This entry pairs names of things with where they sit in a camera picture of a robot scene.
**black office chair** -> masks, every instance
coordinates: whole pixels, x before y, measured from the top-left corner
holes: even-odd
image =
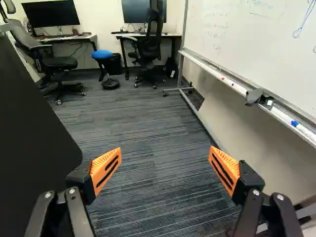
[[[8,14],[15,13],[15,6],[11,0],[3,0]],[[78,66],[78,62],[74,57],[55,57],[52,51],[51,44],[41,44],[31,37],[28,32],[25,30],[20,21],[15,19],[7,18],[4,9],[1,6],[0,0],[0,13],[3,17],[3,20],[6,23],[11,23],[13,29],[11,34],[16,40],[16,47],[24,51],[28,56],[34,59],[35,66],[38,72],[45,73],[46,76],[43,78],[43,84],[40,89],[47,87],[50,83],[57,83],[55,89],[48,92],[43,92],[43,95],[46,96],[53,92],[57,93],[55,102],[57,105],[62,104],[62,97],[67,94],[80,94],[85,96],[86,92],[83,91],[83,84],[63,84],[60,79],[53,79],[52,77],[60,72],[65,72],[71,69],[75,69]]]
[[[156,89],[156,74],[154,73],[155,59],[161,60],[160,44],[163,27],[163,1],[150,0],[150,15],[148,20],[148,30],[146,37],[143,39],[136,39],[134,37],[126,37],[132,40],[132,46],[135,52],[128,54],[130,58],[135,58],[143,70],[137,75],[135,80],[135,87],[142,79],[148,79]]]

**whiteboard frame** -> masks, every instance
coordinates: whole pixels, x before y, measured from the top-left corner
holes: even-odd
[[[247,80],[246,78],[241,77],[240,75],[226,69],[225,67],[222,67],[221,65],[210,61],[209,59],[206,59],[199,55],[198,53],[195,53],[187,48],[185,48],[185,34],[186,34],[186,28],[187,28],[187,17],[188,17],[188,6],[189,6],[189,0],[185,1],[185,12],[184,12],[184,21],[183,21],[183,30],[182,30],[182,43],[181,43],[181,48],[179,51],[179,74],[178,74],[178,82],[177,82],[177,88],[174,89],[165,89],[163,90],[163,93],[166,92],[171,92],[171,91],[179,91],[180,94],[184,97],[185,101],[187,104],[190,106],[190,108],[193,110],[195,115],[199,118],[200,122],[203,124],[205,128],[205,122],[199,116],[198,111],[194,107],[194,105],[190,102],[189,98],[186,96],[184,93],[184,90],[188,88],[181,88],[181,81],[183,78],[183,63],[184,63],[184,58],[188,58],[201,68],[203,68],[206,72],[209,74],[213,75],[216,77],[219,81],[222,83],[226,84],[233,90],[235,90],[237,93],[245,97],[244,90],[236,90],[236,87],[230,86],[226,81],[221,80],[221,77],[228,78],[228,81],[233,81],[234,83],[240,85],[244,89],[247,90],[253,90],[256,88],[261,88],[264,90],[266,95],[272,96],[275,100],[273,103],[273,108],[271,110],[268,110],[266,107],[257,104],[257,106],[276,118],[279,122],[281,122],[283,125],[288,127],[290,130],[295,132],[298,136],[300,136],[304,141],[308,142],[311,146],[313,146],[316,149],[316,140],[313,140],[309,136],[307,136],[305,133],[297,129],[296,127],[293,127],[291,125],[291,121],[295,120],[298,121],[303,127],[308,129],[310,132],[314,133],[316,136],[316,119],[309,115],[308,113],[304,112],[300,108],[297,108],[290,102],[282,99],[278,95],[266,90],[265,88],[260,87],[259,85],[256,85],[250,80]],[[225,146],[218,141],[216,136],[213,135],[213,132],[207,129],[208,133],[210,136],[214,139],[214,141],[217,143],[219,148],[223,150],[224,152],[227,152],[225,149]]]

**computer monitor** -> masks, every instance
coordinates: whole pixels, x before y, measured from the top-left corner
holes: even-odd
[[[125,23],[148,22],[150,0],[122,0]],[[163,22],[167,22],[167,1],[163,0]]]
[[[22,3],[33,28],[80,25],[73,0]]]

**trash can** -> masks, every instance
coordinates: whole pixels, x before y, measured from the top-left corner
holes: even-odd
[[[112,58],[107,59],[107,71],[110,75],[123,73],[121,55],[119,53],[114,53]]]

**chair caster wheel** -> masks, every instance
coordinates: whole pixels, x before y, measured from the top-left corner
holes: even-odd
[[[56,100],[55,103],[56,105],[61,105],[63,102],[61,100]]]

